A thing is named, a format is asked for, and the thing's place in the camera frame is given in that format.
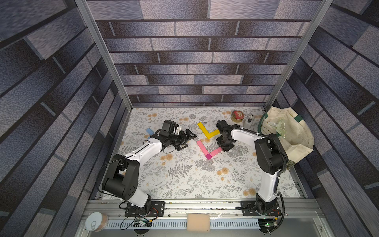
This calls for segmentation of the pink block two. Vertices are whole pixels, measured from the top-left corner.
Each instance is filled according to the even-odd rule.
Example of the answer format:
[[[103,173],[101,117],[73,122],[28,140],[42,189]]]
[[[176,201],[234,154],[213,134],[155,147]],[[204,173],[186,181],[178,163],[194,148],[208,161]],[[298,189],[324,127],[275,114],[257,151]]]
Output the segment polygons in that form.
[[[220,151],[218,149],[215,149],[210,154],[211,154],[212,157],[214,157],[214,156],[216,156],[219,153],[220,153]]]

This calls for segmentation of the pink block five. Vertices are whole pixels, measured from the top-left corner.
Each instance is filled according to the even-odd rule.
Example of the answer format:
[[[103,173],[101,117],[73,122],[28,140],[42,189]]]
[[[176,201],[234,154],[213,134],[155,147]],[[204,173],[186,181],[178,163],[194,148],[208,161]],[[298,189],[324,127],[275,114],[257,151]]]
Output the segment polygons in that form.
[[[203,145],[203,143],[202,143],[200,140],[198,140],[196,143],[197,143],[198,147],[199,147],[201,150],[205,149],[205,146]]]

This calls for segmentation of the pink block three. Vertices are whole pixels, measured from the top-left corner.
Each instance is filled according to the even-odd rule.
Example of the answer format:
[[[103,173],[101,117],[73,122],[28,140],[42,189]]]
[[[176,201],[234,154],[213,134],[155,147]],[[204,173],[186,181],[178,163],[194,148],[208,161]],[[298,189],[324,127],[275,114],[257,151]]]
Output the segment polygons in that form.
[[[209,152],[205,147],[201,148],[201,151],[204,153],[205,156],[209,155]]]

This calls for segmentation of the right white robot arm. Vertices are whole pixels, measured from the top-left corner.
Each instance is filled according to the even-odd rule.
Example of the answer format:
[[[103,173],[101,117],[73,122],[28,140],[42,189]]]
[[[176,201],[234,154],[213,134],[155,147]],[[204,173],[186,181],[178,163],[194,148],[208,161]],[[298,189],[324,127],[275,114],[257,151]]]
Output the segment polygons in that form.
[[[281,174],[287,169],[289,158],[277,135],[253,132],[237,124],[229,125],[224,120],[218,121],[216,127],[221,134],[216,141],[223,151],[231,150],[235,142],[255,147],[257,163],[262,171],[261,185],[253,207],[246,207],[245,210],[254,211],[261,216],[280,214],[280,210],[274,211],[278,205],[277,197],[281,196],[277,188]]]

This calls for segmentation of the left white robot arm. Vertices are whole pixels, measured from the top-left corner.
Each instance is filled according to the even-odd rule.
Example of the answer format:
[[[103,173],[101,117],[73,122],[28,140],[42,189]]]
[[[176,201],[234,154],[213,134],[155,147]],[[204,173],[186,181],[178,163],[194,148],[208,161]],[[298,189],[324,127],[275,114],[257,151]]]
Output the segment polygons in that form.
[[[113,156],[102,182],[102,190],[138,208],[150,207],[151,197],[138,188],[140,167],[166,147],[173,146],[176,151],[180,151],[188,146],[188,141],[195,138],[197,136],[189,129],[176,133],[157,130],[148,142],[132,153]]]

